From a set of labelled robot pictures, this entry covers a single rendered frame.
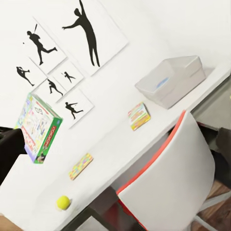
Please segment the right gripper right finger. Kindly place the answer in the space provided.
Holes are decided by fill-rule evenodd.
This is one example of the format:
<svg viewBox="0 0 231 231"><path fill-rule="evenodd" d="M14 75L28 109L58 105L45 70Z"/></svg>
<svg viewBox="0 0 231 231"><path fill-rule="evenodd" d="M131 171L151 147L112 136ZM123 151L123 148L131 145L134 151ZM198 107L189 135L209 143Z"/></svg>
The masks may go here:
<svg viewBox="0 0 231 231"><path fill-rule="evenodd" d="M216 146L227 163L231 166L231 130L219 128Z"/></svg>

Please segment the jigsaw puzzle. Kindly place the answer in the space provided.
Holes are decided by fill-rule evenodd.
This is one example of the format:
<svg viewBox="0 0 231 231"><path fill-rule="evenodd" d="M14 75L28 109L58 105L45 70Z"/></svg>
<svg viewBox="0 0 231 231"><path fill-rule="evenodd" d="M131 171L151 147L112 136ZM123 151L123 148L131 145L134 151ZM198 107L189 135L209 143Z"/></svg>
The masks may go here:
<svg viewBox="0 0 231 231"><path fill-rule="evenodd" d="M73 180L92 159L93 157L86 153L84 157L82 157L82 159L79 160L79 162L73 167L73 170L69 172L71 180Z"/></svg>

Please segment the board game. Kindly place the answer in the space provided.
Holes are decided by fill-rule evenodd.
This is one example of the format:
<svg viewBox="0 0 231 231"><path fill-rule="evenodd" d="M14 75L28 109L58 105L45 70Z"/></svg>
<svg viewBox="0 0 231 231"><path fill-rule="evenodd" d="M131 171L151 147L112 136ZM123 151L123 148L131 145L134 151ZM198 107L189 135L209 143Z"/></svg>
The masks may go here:
<svg viewBox="0 0 231 231"><path fill-rule="evenodd" d="M32 163L44 163L61 123L62 118L38 95L28 94L14 129L22 130L25 139L24 149Z"/></svg>
<svg viewBox="0 0 231 231"><path fill-rule="evenodd" d="M129 125L132 130L136 130L142 124L150 119L150 115L143 102L138 104L135 108L128 112Z"/></svg>
<svg viewBox="0 0 231 231"><path fill-rule="evenodd" d="M161 86L163 86L167 81L169 81L169 78L167 77L165 80L163 80L162 82L160 82L157 87L160 88Z"/></svg>

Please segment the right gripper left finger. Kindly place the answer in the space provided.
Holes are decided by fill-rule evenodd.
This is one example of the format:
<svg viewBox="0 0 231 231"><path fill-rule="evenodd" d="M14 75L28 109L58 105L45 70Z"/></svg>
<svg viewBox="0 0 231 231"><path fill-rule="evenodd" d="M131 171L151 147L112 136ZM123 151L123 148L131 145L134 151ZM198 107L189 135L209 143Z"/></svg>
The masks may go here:
<svg viewBox="0 0 231 231"><path fill-rule="evenodd" d="M0 186L25 147L20 128L0 133Z"/></svg>

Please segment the tennis ball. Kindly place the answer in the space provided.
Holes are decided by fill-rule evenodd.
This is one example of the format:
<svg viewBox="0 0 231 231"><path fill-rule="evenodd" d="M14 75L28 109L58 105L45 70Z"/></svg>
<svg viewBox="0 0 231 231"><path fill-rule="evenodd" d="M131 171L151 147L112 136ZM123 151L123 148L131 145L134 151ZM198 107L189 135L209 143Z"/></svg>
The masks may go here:
<svg viewBox="0 0 231 231"><path fill-rule="evenodd" d="M70 205L70 199L67 196L63 195L57 199L56 205L61 210L67 209Z"/></svg>

